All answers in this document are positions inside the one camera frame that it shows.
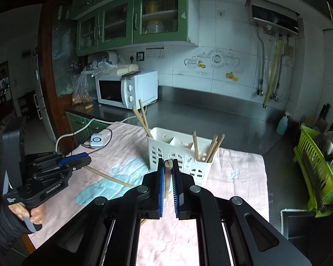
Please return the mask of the person's left hand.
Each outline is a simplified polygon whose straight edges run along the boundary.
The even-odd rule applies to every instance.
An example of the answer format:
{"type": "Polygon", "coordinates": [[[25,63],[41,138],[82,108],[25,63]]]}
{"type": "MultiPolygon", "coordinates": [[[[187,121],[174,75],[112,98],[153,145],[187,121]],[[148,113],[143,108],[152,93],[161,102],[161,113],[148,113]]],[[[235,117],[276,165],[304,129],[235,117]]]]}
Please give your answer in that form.
{"type": "Polygon", "coordinates": [[[24,205],[16,203],[8,206],[10,211],[14,213],[17,218],[24,220],[30,219],[30,222],[36,225],[42,225],[46,219],[46,208],[44,205],[28,210],[24,205]]]}

